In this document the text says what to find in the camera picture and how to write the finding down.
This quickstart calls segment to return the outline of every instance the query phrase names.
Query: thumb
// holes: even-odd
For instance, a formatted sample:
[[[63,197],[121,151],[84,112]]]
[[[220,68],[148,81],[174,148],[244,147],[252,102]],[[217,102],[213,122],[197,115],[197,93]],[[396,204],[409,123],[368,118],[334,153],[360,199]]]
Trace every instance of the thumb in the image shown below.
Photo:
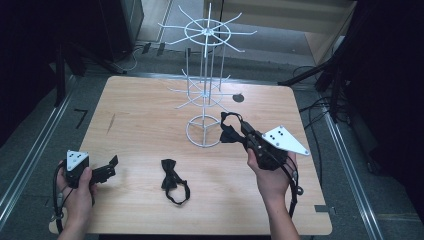
[[[92,170],[90,167],[86,167],[84,171],[81,174],[80,180],[79,180],[79,186],[89,186],[91,176],[92,176]]]

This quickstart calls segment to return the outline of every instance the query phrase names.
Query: floor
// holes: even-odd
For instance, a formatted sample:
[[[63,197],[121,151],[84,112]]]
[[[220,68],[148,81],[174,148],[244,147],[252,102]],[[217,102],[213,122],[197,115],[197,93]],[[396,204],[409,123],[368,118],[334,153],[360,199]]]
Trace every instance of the floor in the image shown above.
[[[165,24],[176,24],[177,19],[184,19],[178,5],[189,14],[198,14],[202,2],[174,0],[171,5],[165,4],[163,6],[170,6],[170,9],[162,20],[165,19]],[[253,29],[234,27],[243,31]],[[246,54],[226,55],[225,69],[234,81],[275,84],[314,66],[302,33],[263,30],[264,35],[246,36],[246,39],[236,41]],[[132,68],[128,71],[130,76],[181,77],[185,48],[192,47],[193,52],[198,49],[194,45],[168,45],[160,55],[159,43],[176,41],[181,33],[166,29],[162,34],[157,31],[155,34],[149,41],[139,39],[140,50],[114,63],[115,66]],[[274,41],[281,37],[286,41]],[[149,42],[152,48],[142,54],[143,46]],[[67,76],[68,97],[60,108],[52,108],[55,93],[50,93],[0,148],[0,193],[3,196],[0,201],[0,240],[56,239],[47,228],[52,206],[52,171],[65,151],[79,148],[110,76],[90,60],[86,64],[88,72],[85,77]],[[348,124],[342,121],[334,124],[328,114],[323,114],[327,111],[325,103],[310,107],[329,94],[329,91],[316,92],[315,81],[315,77],[310,77],[292,89],[299,109],[307,109],[301,112],[304,126],[314,122],[305,131],[329,207],[333,232],[328,236],[302,236],[302,239],[424,239],[423,225],[403,186],[390,176],[369,173],[355,133]],[[85,119],[81,120],[78,109],[87,110]],[[89,235],[87,239],[98,239],[98,235]]]

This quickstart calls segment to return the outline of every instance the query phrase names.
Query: rotating display stand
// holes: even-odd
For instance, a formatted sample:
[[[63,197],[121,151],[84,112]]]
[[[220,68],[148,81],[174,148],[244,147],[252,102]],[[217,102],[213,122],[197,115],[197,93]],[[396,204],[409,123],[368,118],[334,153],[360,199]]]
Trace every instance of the rotating display stand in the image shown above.
[[[252,35],[256,33],[256,31],[251,33],[231,32],[231,29],[227,26],[227,24],[238,19],[241,16],[241,13],[233,19],[223,23],[211,19],[211,4],[209,4],[208,18],[197,20],[194,20],[187,13],[185,13],[180,6],[178,7],[180,11],[190,19],[190,22],[186,26],[165,26],[160,23],[159,25],[163,28],[183,29],[186,37],[175,42],[166,42],[165,44],[172,45],[185,40],[190,40],[202,46],[202,53],[200,56],[200,74],[199,76],[189,75],[189,51],[186,50],[186,71],[182,70],[182,72],[187,79],[187,88],[184,90],[170,88],[170,90],[174,92],[185,93],[187,95],[188,101],[178,106],[177,109],[182,108],[190,103],[202,108],[201,115],[197,115],[188,121],[186,127],[187,138],[196,146],[212,147],[219,143],[219,139],[216,141],[208,141],[208,131],[211,127],[220,124],[220,120],[214,116],[206,114],[206,109],[218,105],[224,109],[224,111],[228,112],[228,110],[220,103],[222,98],[225,95],[241,95],[241,93],[223,93],[221,91],[222,83],[230,78],[230,75],[225,79],[222,77],[226,46],[237,52],[244,52],[244,50],[239,50],[229,44],[228,41],[232,35]],[[215,48],[221,45],[223,46],[223,50],[220,76],[219,78],[214,78],[213,68],[215,60]],[[201,141],[196,141],[191,136],[190,130],[192,128],[201,129],[203,133]]]

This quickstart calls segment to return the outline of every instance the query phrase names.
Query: gray floor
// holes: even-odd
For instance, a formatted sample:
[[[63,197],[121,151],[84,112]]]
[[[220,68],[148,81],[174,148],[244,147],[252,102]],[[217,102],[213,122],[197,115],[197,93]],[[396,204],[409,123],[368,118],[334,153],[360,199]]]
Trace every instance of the gray floor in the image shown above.
[[[170,19],[174,13],[176,11],[171,11]],[[163,38],[175,37],[166,34],[165,32]],[[246,56],[244,59],[242,56],[227,58],[224,75],[231,74],[231,79],[234,81],[276,84],[277,81],[290,79],[293,75],[298,75],[308,69],[308,67],[297,69],[298,67],[313,64],[310,53],[306,52],[307,46],[305,40],[302,40],[301,34],[293,33],[294,35],[290,35],[290,33],[284,31],[276,34],[282,34],[286,38],[292,36],[297,40],[287,41],[287,45],[274,43],[274,45],[281,44],[284,46],[275,46],[275,48],[271,47],[268,50],[261,47],[253,49],[254,51],[261,51],[262,57],[268,56],[268,60],[262,57],[261,59],[254,59],[257,54]],[[302,52],[297,57],[292,57],[296,54],[290,50],[293,49],[291,43],[294,42],[299,45],[297,49],[303,49],[303,52],[297,51]],[[280,55],[273,51],[277,47],[283,49]],[[180,76],[181,69],[185,67],[184,53],[180,52],[184,48],[184,46],[180,49],[168,48],[167,46],[160,56],[157,56],[157,49],[155,48],[152,48],[146,54],[137,51],[134,53],[137,65],[128,73],[132,76],[153,76],[153,74],[168,74],[161,75],[165,77]],[[275,56],[279,59],[278,61],[271,60]],[[196,63],[198,64],[198,55],[193,54],[190,63],[195,68]],[[133,56],[128,56],[127,59],[116,64],[130,69],[134,67],[135,62]],[[57,161],[64,158],[68,149],[79,148],[103,87],[110,76],[107,71],[91,63],[90,60],[86,60],[86,65],[88,71],[85,77],[69,77],[70,87],[68,92],[70,95],[63,108],[63,116],[57,122],[57,125],[54,125],[55,128],[51,132],[50,138],[41,144],[44,147],[41,147],[37,154],[29,153],[34,143],[39,140],[37,137],[42,132],[44,124],[54,111],[55,91],[52,91],[38,104],[32,114],[0,149],[0,164],[2,166],[0,169],[0,193],[2,196],[6,196],[9,186],[23,186],[22,192],[16,193],[20,196],[17,201],[10,201],[8,204],[9,207],[13,206],[13,208],[10,208],[10,215],[6,214],[1,218],[1,240],[56,239],[57,237],[51,234],[47,228],[52,213],[53,171]],[[310,106],[320,97],[313,88],[314,82],[315,78],[311,77],[293,86],[299,109]],[[88,110],[88,115],[78,129],[76,127],[82,116],[75,109]],[[322,111],[321,108],[311,109],[312,118],[318,116]],[[308,125],[308,111],[302,112],[301,117],[303,125]],[[351,162],[376,216],[382,236],[385,239],[424,239],[423,225],[406,196],[403,186],[390,176],[376,176],[369,173],[364,153],[361,151],[352,129],[342,122],[338,123],[337,127],[340,129]],[[315,122],[313,128],[317,141],[315,141],[310,127],[307,128],[306,134],[318,173],[320,166],[322,166],[322,190],[327,206],[331,209],[330,216],[333,225],[333,232],[330,235],[315,236],[314,239],[370,238],[325,117]],[[21,172],[29,169],[27,182],[19,182],[22,178],[15,179],[21,166],[24,167]],[[8,209],[7,204],[5,204],[7,199],[3,200],[0,203],[2,211]],[[97,237],[96,235],[89,235],[87,239],[97,239]],[[310,238],[310,236],[302,236],[302,239]]]

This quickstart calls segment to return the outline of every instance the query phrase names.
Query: person's left hand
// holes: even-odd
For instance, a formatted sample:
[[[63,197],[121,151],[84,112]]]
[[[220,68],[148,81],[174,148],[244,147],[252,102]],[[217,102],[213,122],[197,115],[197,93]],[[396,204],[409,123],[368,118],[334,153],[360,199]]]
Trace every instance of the person's left hand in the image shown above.
[[[90,186],[92,170],[90,167],[84,169],[80,180],[79,187],[72,189],[68,187],[64,176],[64,170],[61,168],[57,176],[57,187],[62,191],[63,198],[66,199],[65,207],[68,212],[65,230],[78,231],[85,233],[88,229],[92,215],[92,194],[93,197],[97,192],[97,186]]]

